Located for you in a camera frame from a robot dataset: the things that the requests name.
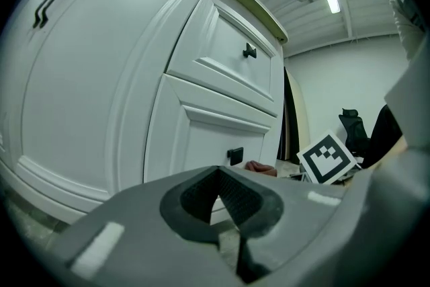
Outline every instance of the white sleeve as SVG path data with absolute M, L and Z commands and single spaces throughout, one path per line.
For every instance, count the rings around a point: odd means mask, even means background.
M 424 32 L 406 18 L 398 4 L 398 0 L 390 0 L 390 5 L 394 12 L 394 23 L 400 36 L 400 43 L 406 52 L 406 58 L 410 61 L 417 53 L 418 47 L 423 41 Z

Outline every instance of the floor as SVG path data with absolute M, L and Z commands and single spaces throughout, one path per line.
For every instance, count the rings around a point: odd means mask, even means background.
M 275 167 L 278 177 L 287 177 L 298 171 L 298 165 L 287 161 L 277 161 Z M 69 226 L 32 206 L 1 178 L 0 194 L 6 211 L 20 235 L 45 250 L 49 250 L 55 240 Z M 219 233 L 221 257 L 232 270 L 235 270 L 239 254 L 239 232 L 231 220 L 215 224 L 214 228 Z

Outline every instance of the cabinet door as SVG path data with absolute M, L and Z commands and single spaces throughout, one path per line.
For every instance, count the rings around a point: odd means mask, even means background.
M 245 57 L 247 44 L 256 58 Z M 274 100 L 282 87 L 276 49 L 249 22 L 217 0 L 200 0 L 187 22 L 167 73 L 279 114 Z
M 157 87 L 198 0 L 76 0 L 38 52 L 17 174 L 85 212 L 142 183 Z
M 151 116 L 144 181 L 208 165 L 230 166 L 243 147 L 244 167 L 260 159 L 275 118 L 235 99 L 165 75 Z
M 3 31 L 0 43 L 0 159 L 14 169 L 21 155 L 21 114 L 24 93 L 37 51 L 54 23 L 74 0 L 55 0 L 47 8 L 47 24 L 33 28 L 43 0 L 21 0 Z

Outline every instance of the white wall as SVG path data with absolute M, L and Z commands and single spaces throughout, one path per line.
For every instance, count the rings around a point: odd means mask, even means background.
M 310 140 L 331 129 L 345 142 L 346 131 L 338 117 L 342 108 L 358 110 L 370 137 L 384 96 L 407 65 L 398 36 L 336 44 L 286 60 L 302 89 Z

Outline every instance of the cabinet drawer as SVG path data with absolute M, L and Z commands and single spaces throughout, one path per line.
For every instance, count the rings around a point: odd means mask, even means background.
M 247 47 L 255 56 L 246 57 Z M 186 79 L 277 116 L 282 88 L 275 48 L 249 22 L 217 0 L 200 0 L 178 40 L 167 74 Z
M 275 118 L 199 85 L 164 75 L 151 116 L 144 181 L 208 165 L 230 166 L 243 147 L 244 167 L 258 161 Z

